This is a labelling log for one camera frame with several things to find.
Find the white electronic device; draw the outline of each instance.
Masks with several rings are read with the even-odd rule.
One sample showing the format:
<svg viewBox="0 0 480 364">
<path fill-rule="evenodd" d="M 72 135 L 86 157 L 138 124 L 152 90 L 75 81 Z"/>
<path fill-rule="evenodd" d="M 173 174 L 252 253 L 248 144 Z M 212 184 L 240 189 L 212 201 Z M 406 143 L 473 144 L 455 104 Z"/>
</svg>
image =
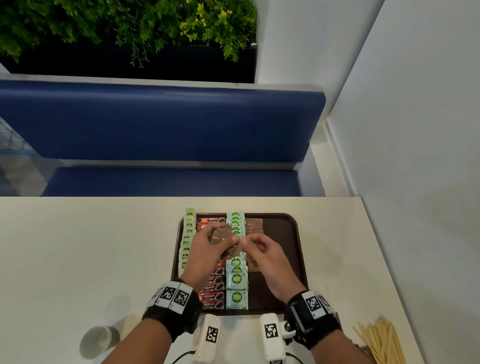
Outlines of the white electronic device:
<svg viewBox="0 0 480 364">
<path fill-rule="evenodd" d="M 211 363 L 215 360 L 218 335 L 220 333 L 220 318 L 206 314 L 202 331 L 200 333 L 195 360 L 201 363 Z"/>
<path fill-rule="evenodd" d="M 267 361 L 269 364 L 285 364 L 284 340 L 294 337 L 296 331 L 290 331 L 290 326 L 286 321 L 279 322 L 276 314 L 261 315 L 260 326 Z"/>
</svg>

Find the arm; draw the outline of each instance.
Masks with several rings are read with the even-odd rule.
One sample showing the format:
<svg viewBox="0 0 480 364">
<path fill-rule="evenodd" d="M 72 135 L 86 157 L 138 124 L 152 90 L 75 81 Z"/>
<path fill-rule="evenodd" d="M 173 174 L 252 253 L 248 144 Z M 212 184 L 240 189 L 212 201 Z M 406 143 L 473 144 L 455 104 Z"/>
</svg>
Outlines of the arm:
<svg viewBox="0 0 480 364">
<path fill-rule="evenodd" d="M 195 234 L 185 271 L 181 280 L 198 293 L 208 282 L 220 260 L 229 247 L 238 242 L 238 236 L 225 239 L 217 245 L 208 241 L 213 228 L 224 223 L 210 224 Z M 165 326 L 156 320 L 146 318 L 110 353 L 103 364 L 159 364 L 165 361 L 172 337 Z"/>
<path fill-rule="evenodd" d="M 240 239 L 249 264 L 257 264 L 274 296 L 287 304 L 305 291 L 282 247 L 268 236 L 253 234 Z M 369 360 L 341 332 L 336 330 L 311 349 L 317 364 L 370 364 Z"/>
</svg>

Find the person's left hand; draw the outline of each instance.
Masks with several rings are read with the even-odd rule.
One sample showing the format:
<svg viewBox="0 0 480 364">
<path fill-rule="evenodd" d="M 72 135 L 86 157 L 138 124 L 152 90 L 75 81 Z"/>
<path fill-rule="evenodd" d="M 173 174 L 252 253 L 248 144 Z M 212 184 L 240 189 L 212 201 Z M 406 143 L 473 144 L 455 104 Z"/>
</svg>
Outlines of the person's left hand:
<svg viewBox="0 0 480 364">
<path fill-rule="evenodd" d="M 224 222 L 208 224 L 193 237 L 188 262 L 180 278 L 197 293 L 207 284 L 208 278 L 212 275 L 220 260 L 220 256 L 240 239 L 237 235 L 233 235 L 218 244 L 211 244 L 208 241 L 208 234 L 214 228 L 220 228 L 223 225 L 225 225 Z"/>
</svg>

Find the black cable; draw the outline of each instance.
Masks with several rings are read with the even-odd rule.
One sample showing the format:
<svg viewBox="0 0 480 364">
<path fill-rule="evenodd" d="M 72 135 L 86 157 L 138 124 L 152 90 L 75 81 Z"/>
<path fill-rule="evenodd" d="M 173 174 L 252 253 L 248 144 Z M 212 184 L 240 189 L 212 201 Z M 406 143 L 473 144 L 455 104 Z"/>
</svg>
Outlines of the black cable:
<svg viewBox="0 0 480 364">
<path fill-rule="evenodd" d="M 190 350 L 189 352 L 184 352 L 177 359 L 175 359 L 172 364 L 175 364 L 178 360 L 180 360 L 181 358 L 183 358 L 185 355 L 188 355 L 188 354 L 195 354 L 195 350 Z"/>
<path fill-rule="evenodd" d="M 303 361 L 300 360 L 297 356 L 293 355 L 292 353 L 286 352 L 285 354 L 286 354 L 287 356 L 291 356 L 292 358 L 297 359 L 297 361 L 298 361 L 300 364 L 303 364 Z"/>
</svg>

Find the blue bench backrest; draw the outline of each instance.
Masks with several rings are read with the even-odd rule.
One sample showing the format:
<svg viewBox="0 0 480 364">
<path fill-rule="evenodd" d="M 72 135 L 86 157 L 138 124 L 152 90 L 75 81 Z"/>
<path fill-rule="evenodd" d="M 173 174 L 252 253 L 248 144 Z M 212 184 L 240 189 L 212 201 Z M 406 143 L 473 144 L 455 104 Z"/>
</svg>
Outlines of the blue bench backrest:
<svg viewBox="0 0 480 364">
<path fill-rule="evenodd" d="M 323 92 L 0 80 L 0 117 L 41 156 L 297 162 Z"/>
</svg>

